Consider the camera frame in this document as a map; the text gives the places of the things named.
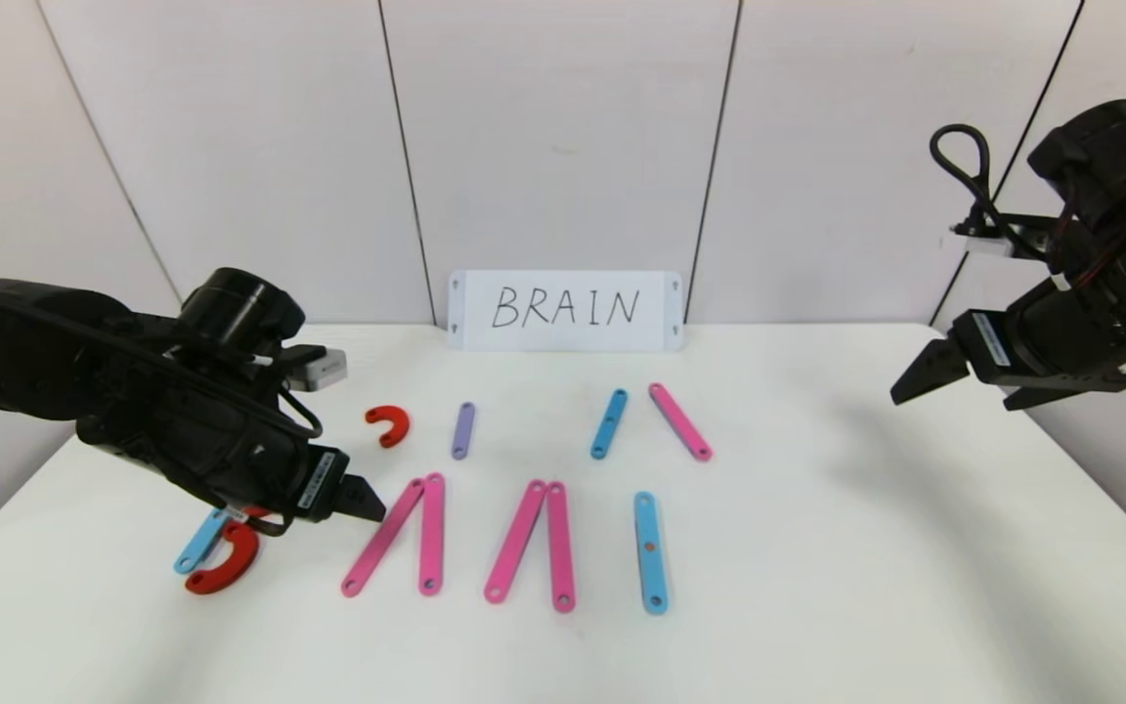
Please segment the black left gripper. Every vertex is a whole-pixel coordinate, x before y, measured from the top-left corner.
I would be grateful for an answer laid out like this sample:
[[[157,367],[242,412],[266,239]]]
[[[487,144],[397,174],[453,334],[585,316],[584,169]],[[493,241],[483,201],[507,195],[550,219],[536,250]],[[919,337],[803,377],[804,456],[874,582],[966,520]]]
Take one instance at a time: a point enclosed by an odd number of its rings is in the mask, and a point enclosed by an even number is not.
[[[364,476],[343,475],[348,461],[336,447],[282,429],[250,427],[244,433],[244,504],[291,520],[323,522],[338,513],[379,524],[387,507]]]

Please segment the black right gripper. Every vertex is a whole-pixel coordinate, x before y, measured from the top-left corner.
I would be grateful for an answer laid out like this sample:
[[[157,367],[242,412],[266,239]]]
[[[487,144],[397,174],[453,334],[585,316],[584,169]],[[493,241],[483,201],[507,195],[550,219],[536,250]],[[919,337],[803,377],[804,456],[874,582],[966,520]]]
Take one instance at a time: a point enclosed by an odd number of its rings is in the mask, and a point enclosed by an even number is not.
[[[969,309],[953,322],[951,338],[926,344],[890,400],[908,404],[969,377],[969,358],[984,383],[1015,386],[1007,411],[1054,404],[1067,396],[1062,387],[1099,386],[1117,326],[1118,298],[1098,289],[1030,289],[1004,311]]]

